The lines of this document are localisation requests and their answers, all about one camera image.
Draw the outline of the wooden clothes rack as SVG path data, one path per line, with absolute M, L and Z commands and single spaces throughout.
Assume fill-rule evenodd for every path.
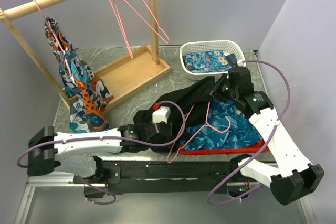
M 30 56 L 33 62 L 51 82 L 63 100 L 66 107 L 70 107 L 64 89 L 57 83 L 43 62 L 33 51 L 30 44 L 13 24 L 13 20 L 41 11 L 46 7 L 56 5 L 66 0 L 37 0 L 20 6 L 1 11 L 1 22 L 11 32 L 17 42 Z M 150 13 L 151 44 L 143 45 L 138 49 L 129 50 L 127 55 L 107 64 L 95 72 L 105 85 L 112 90 L 114 99 L 107 105 L 110 111 L 123 104 L 134 95 L 161 80 L 171 72 L 171 67 L 159 56 L 158 40 L 162 39 L 166 44 L 169 37 L 160 27 L 157 20 L 158 0 L 144 2 Z

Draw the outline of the blue floral shorts in basket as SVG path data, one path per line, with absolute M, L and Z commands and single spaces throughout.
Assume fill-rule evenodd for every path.
M 184 66 L 192 73 L 211 73 L 228 71 L 231 66 L 222 50 L 190 52 L 182 56 Z

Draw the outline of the blue leaf-print shorts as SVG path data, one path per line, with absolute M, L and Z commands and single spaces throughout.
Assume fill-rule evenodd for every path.
M 210 126 L 188 127 L 180 138 L 185 151 L 247 148 L 263 138 L 234 102 L 214 100 L 207 117 Z

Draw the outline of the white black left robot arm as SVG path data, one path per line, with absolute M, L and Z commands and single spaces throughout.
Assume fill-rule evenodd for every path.
M 42 176 L 56 170 L 98 183 L 104 178 L 104 168 L 96 153 L 137 153 L 165 147 L 172 139 L 172 127 L 165 122 L 126 124 L 103 132 L 79 134 L 56 133 L 52 126 L 47 126 L 28 142 L 27 174 Z

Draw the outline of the black shorts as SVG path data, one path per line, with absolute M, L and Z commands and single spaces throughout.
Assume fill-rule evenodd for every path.
M 215 77 L 207 76 L 187 88 L 175 90 L 160 96 L 155 103 L 161 101 L 171 101 L 176 103 L 181 108 L 184 115 L 191 112 L 191 115 L 186 118 L 185 128 L 198 126 L 205 122 L 207 105 L 209 102 L 213 102 L 213 97 L 210 95 L 210 92 L 214 86 Z M 183 120 L 179 110 L 174 105 L 166 104 L 165 106 L 171 109 L 168 124 L 172 128 L 172 138 L 174 139 L 181 129 Z M 147 110 L 139 110 L 133 117 L 134 124 L 152 123 L 154 107 L 155 104 Z

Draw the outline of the dark denim cloth in basket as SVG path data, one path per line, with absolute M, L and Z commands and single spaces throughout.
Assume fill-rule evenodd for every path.
M 227 55 L 226 60 L 232 68 L 238 66 L 238 60 L 237 60 L 235 54 Z

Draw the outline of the white plastic basket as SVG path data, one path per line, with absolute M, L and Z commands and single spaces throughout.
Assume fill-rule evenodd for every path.
M 241 48 L 231 40 L 188 42 L 180 48 L 180 62 L 187 77 L 201 80 L 206 76 L 220 78 L 231 68 L 229 57 L 244 61 Z

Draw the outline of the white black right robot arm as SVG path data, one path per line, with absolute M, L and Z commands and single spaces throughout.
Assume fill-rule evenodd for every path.
M 277 167 L 241 155 L 230 168 L 233 180 L 250 177 L 270 188 L 275 199 L 288 205 L 313 193 L 324 176 L 319 164 L 312 164 L 294 143 L 268 95 L 255 91 L 248 68 L 235 66 L 223 74 L 214 90 L 215 98 L 233 101 L 265 140 Z

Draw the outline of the aluminium frame rail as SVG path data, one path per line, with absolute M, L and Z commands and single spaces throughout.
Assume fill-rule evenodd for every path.
M 84 200 L 83 186 L 66 173 L 27 181 L 16 223 L 316 223 L 310 200 L 282 206 L 263 188 L 252 199 L 223 206 L 206 192 L 125 194 L 114 204 Z

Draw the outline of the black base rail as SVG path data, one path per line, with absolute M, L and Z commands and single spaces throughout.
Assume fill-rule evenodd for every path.
M 75 184 L 98 184 L 115 195 L 134 193 L 180 193 L 211 191 L 237 166 L 232 162 L 102 161 L 96 175 Z

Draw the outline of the red plastic tray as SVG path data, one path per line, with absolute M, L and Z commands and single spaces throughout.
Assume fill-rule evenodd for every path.
M 261 140 L 258 143 L 254 144 L 252 146 L 249 146 L 247 148 L 222 149 L 222 150 L 195 150 L 195 151 L 181 150 L 180 153 L 182 153 L 183 155 L 255 153 L 264 145 L 264 143 L 265 143 L 265 141 Z

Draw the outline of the pink hanger holding shorts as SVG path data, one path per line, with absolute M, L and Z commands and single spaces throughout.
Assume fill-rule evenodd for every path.
M 40 12 L 40 14 L 42 15 L 42 17 L 44 18 L 44 20 L 45 20 L 45 22 L 46 22 L 46 24 L 47 24 L 49 30 L 51 31 L 51 33 L 52 33 L 54 39 L 55 39 L 56 42 L 57 42 L 58 47 L 61 49 L 61 51 L 65 51 L 64 48 L 63 48 L 63 46 L 62 46 L 61 43 L 60 43 L 60 40 L 58 39 L 57 34 L 55 33 L 55 31 L 53 30 L 53 28 L 52 28 L 52 26 L 51 26 L 50 21 L 46 18 L 46 16 L 45 16 L 44 13 L 42 12 L 42 10 L 41 10 L 41 8 L 39 7 L 39 5 L 38 5 L 38 3 L 36 2 L 36 0 L 33 0 L 33 2 L 35 3 L 35 5 L 36 5 L 38 11 Z

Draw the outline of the orange blue patterned shorts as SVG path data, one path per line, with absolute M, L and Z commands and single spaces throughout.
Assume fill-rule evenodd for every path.
M 77 54 L 72 43 L 63 36 L 60 26 L 47 17 L 65 51 L 61 51 L 45 22 L 45 35 L 59 65 L 59 74 L 70 101 L 69 127 L 74 133 L 102 132 L 110 128 L 103 113 L 114 99 L 102 79 Z

